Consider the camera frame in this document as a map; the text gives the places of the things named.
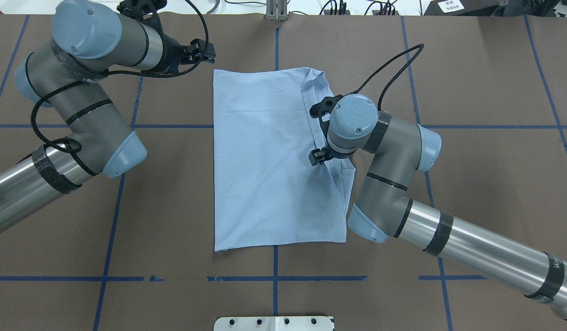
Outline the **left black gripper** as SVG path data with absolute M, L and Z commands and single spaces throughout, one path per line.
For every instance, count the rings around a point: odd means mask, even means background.
M 214 44 L 202 39 L 193 39 L 188 47 L 178 43 L 172 36 L 163 35 L 163 55 L 160 59 L 160 74 L 185 74 L 179 71 L 183 61 L 188 64 L 215 63 L 216 51 Z

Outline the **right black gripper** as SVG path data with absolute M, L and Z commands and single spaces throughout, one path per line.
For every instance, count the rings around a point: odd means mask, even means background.
M 326 143 L 323 148 L 313 149 L 309 154 L 309 161 L 312 166 L 324 164 L 330 159 L 345 159 L 346 153 L 341 153 L 333 149 L 332 145 Z

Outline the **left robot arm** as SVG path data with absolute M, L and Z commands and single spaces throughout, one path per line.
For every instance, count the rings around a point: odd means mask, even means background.
M 175 78 L 216 51 L 204 38 L 182 45 L 163 31 L 165 0 L 124 0 L 116 10 L 64 0 L 52 17 L 52 39 L 29 54 L 16 86 L 34 103 L 30 124 L 41 144 L 0 174 L 0 234 L 102 173 L 116 178 L 148 155 L 100 82 L 113 75 Z

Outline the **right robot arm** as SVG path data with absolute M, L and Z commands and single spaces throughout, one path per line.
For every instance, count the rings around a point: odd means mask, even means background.
M 317 164 L 372 157 L 349 228 L 510 285 L 567 320 L 567 155 L 553 127 L 427 125 L 360 94 L 310 108 Z

